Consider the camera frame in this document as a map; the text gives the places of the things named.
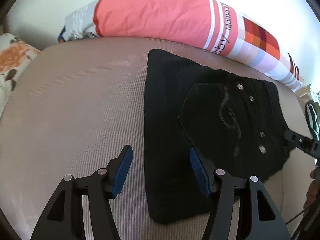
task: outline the floral cushion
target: floral cushion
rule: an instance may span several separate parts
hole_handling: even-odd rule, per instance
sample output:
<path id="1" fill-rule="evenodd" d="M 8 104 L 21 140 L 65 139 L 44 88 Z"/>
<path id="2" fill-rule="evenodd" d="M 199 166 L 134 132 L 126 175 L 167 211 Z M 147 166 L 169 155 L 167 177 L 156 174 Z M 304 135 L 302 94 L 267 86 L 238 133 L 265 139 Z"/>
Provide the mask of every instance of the floral cushion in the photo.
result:
<path id="1" fill-rule="evenodd" d="M 0 115 L 18 78 L 40 53 L 10 33 L 0 36 Z"/>

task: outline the cable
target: cable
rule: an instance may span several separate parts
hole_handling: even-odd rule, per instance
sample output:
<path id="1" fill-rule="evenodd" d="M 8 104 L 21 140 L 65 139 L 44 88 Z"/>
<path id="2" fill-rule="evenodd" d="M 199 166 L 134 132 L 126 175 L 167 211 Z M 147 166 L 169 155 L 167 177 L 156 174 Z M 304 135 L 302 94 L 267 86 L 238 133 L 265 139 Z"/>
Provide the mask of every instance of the cable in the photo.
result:
<path id="1" fill-rule="evenodd" d="M 305 208 L 304 210 L 302 210 L 298 215 L 294 216 L 293 218 L 291 218 L 288 222 L 286 222 L 286 225 L 291 223 L 293 220 L 295 220 L 297 217 L 299 217 L 303 212 L 308 211 L 318 200 L 319 198 L 317 198 L 310 206 L 308 206 L 307 208 Z"/>

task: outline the pink pillow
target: pink pillow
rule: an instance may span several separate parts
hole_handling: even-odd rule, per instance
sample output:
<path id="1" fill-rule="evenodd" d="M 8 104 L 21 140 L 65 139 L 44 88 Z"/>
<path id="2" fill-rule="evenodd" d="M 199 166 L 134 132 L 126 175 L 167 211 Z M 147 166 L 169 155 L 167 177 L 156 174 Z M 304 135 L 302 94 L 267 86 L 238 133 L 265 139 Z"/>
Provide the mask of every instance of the pink pillow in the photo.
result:
<path id="1" fill-rule="evenodd" d="M 231 58 L 302 87 L 291 56 L 265 29 L 216 0 L 97 0 L 65 19 L 59 42 L 132 36 L 176 41 Z"/>

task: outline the pillowcase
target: pillowcase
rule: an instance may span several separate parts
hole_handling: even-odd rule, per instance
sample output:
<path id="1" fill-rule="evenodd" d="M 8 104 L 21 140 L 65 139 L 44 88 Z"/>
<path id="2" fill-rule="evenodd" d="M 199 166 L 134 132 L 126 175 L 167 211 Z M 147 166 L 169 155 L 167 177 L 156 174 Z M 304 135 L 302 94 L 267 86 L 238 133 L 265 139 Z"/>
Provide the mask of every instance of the pillowcase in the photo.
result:
<path id="1" fill-rule="evenodd" d="M 0 36 L 0 116 L 18 78 L 40 53 L 10 33 Z"/>
<path id="2" fill-rule="evenodd" d="M 97 0 L 65 18 L 58 41 L 132 36 L 176 41 L 241 62 L 293 91 L 299 68 L 278 41 L 216 0 Z"/>

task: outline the beige mesh surface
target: beige mesh surface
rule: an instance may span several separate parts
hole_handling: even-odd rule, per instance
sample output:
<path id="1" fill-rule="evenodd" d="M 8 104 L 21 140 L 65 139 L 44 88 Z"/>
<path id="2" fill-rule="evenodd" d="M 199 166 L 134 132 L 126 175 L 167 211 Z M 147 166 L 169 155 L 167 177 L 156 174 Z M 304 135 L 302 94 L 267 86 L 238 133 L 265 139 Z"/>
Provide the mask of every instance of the beige mesh surface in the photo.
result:
<path id="1" fill-rule="evenodd" d="M 154 48 L 214 69 L 270 80 L 238 62 L 170 41 L 99 38 L 47 48 L 19 79 L 0 125 L 0 206 L 23 240 L 30 239 L 37 219 L 64 175 L 90 175 L 116 157 L 124 144 L 133 147 L 133 162 L 122 193 L 110 201 L 121 239 L 201 239 L 208 215 L 168 226 L 156 224 L 148 216 L 143 97 L 148 52 Z M 284 85 L 276 85 L 289 127 L 308 134 L 294 94 Z M 301 182 L 294 169 L 302 165 L 310 166 L 308 173 L 312 169 L 312 160 L 306 155 L 302 157 L 298 150 L 292 155 L 294 158 L 286 163 L 289 168 L 266 183 L 285 220 L 302 208 L 303 198 L 296 192 L 301 190 L 304 196 L 308 188 L 308 182 Z M 305 182 L 307 172 L 300 175 Z M 295 194 L 283 195 L 287 188 Z M 84 207 L 88 220 L 85 200 Z M 234 238 L 236 224 L 232 223 L 230 239 Z M 87 239 L 93 239 L 89 223 L 85 223 L 85 231 Z"/>

